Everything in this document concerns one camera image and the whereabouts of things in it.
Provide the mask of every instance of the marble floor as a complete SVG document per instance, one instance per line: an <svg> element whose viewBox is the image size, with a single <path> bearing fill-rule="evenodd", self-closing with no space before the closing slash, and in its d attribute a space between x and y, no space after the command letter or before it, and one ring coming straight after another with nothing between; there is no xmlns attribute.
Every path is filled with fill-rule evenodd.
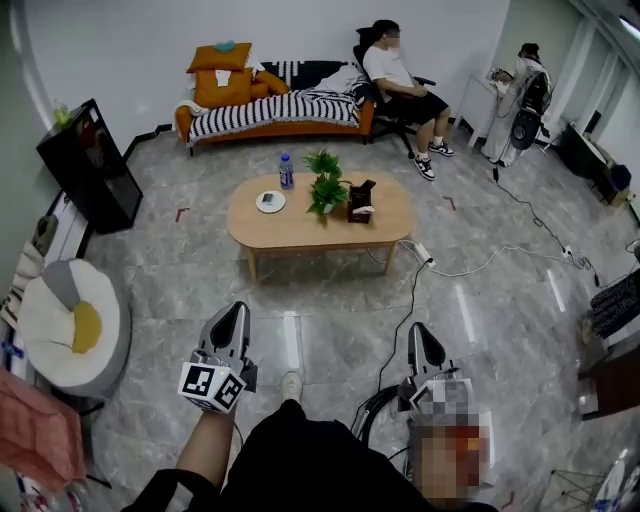
<svg viewBox="0 0 640 512"><path fill-rule="evenodd" d="M404 249L388 275L366 251L263 258L260 283L253 285L226 230L227 201L246 178L276 172L282 152L291 153L296 172L305 172L301 158L309 150L327 148L345 171L391 173L411 195L413 240L427 247L441 272L476 268L503 245L560 256L528 208L495 186L490 164L477 147L467 147L468 137L464 129L452 131L457 155L434 155L433 183L418 175L395 137L366 147L355 137L225 143L197 148L193 158L170 132L137 146L129 166L145 197L136 224L93 236L86 254L121 280L133 315L127 366L92 425L97 470L114 485L109 492L87 484L100 510L119 510L157 469L175 463L199 416L176 395L181 363L205 320L231 301L251 309L249 356L260 368L257 392L246 393L238 407L245 438L277 409L280 377L290 367L303 375L311 419L350 424L375 390L394 329L409 310L418 264ZM553 151L532 148L501 171L500 183L532 201L574 252L588 255L602 282L617 277L607 274L605 262L635 238L631 216L599 203ZM455 209L444 197L453 198ZM176 222L181 208L188 210ZM550 469L602 470L638 430L634 411L590 422L577 412L576 369L585 355L576 325L596 291L592 272L516 251L465 277L423 271L418 278L414 312L400 330L383 385L407 375L407 330L424 321L491 412L494 463L478 498L498 509L513 492L506 510L537 510ZM403 448L405 420L383 411L373 447L385 454ZM238 446L236 438L232 460ZM401 465L403 457L394 462Z"/></svg>

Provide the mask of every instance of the orange cushion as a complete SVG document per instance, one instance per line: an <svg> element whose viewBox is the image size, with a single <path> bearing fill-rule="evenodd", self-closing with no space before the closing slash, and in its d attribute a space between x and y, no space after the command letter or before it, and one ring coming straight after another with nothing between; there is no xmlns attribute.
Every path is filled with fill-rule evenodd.
<svg viewBox="0 0 640 512"><path fill-rule="evenodd" d="M251 71L251 68L232 71L226 87L218 87L215 71L196 71L196 93L193 101L207 108L246 105L251 101Z"/></svg>
<svg viewBox="0 0 640 512"><path fill-rule="evenodd" d="M198 46L187 73L194 73L203 69L228 69L240 71L244 69L251 50L251 43L237 43L230 52L221 52L213 46Z"/></svg>
<svg viewBox="0 0 640 512"><path fill-rule="evenodd" d="M268 84L253 84L251 86L251 99L257 100L260 98L269 97L269 85Z"/></svg>
<svg viewBox="0 0 640 512"><path fill-rule="evenodd" d="M256 74L255 81L267 84L273 94L287 94L289 92L289 86L286 82L268 71L260 71Z"/></svg>

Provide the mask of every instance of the table leg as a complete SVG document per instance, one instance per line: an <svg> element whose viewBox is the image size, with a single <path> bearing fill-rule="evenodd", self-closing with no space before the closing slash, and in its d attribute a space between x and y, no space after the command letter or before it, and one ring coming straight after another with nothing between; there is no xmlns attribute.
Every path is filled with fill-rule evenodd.
<svg viewBox="0 0 640 512"><path fill-rule="evenodd" d="M256 253L251 249L249 249L248 247L245 247L245 250L247 251L247 261L249 262L249 274L251 275L251 281L253 281L254 284L258 284Z"/></svg>
<svg viewBox="0 0 640 512"><path fill-rule="evenodd" d="M387 254L387 264L384 267L384 273L388 274L389 269L391 268L391 262L393 261L393 255L396 253L396 245L397 242L393 242L391 247L389 247L389 253Z"/></svg>

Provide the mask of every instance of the shoe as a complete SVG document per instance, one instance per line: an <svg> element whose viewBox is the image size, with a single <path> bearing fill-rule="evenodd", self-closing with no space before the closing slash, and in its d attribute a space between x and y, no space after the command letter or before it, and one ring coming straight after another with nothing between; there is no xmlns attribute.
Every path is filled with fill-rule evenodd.
<svg viewBox="0 0 640 512"><path fill-rule="evenodd" d="M417 156L413 159L413 163L416 164L418 172L423 178L429 181L433 181L436 178L436 175L433 174L433 171L431 170L431 159L420 160L420 157Z"/></svg>
<svg viewBox="0 0 640 512"><path fill-rule="evenodd" d="M435 146L433 142L429 142L429 151L435 151L436 153L440 153L444 156L453 156L456 154L455 151L449 149L449 144L444 141L442 141L442 144L439 146Z"/></svg>
<svg viewBox="0 0 640 512"><path fill-rule="evenodd" d="M287 372L282 377L280 383L280 389L282 391L282 402L287 400L295 400L300 403L302 397L302 379L296 372Z"/></svg>
<svg viewBox="0 0 640 512"><path fill-rule="evenodd" d="M491 160L491 158L489 158L489 157L487 157L487 160L489 160L489 163L491 163L493 165L497 165L497 166L500 166L500 167L507 167L502 160Z"/></svg>

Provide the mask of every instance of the man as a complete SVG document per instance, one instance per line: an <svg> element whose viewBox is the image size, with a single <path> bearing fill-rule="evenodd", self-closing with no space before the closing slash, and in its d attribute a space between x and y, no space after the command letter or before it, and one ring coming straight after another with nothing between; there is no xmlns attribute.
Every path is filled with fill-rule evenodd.
<svg viewBox="0 0 640 512"><path fill-rule="evenodd" d="M429 150L445 156L454 152L444 142L451 109L413 78L400 58L400 27L378 20L371 27L374 43L364 55L363 66L385 101L385 112L420 125L416 133L418 155L414 163L423 178L433 180Z"/></svg>
<svg viewBox="0 0 640 512"><path fill-rule="evenodd" d="M203 412L176 469L158 471L125 511L165 510L178 483L193 494L190 512L267 510L271 506L322 510L345 505L359 510L381 506L438 510L387 457L370 450L342 423L307 420L301 395L300 376L288 372L282 380L282 406L253 429L224 489L235 411ZM470 504L463 510L495 512L482 504Z"/></svg>

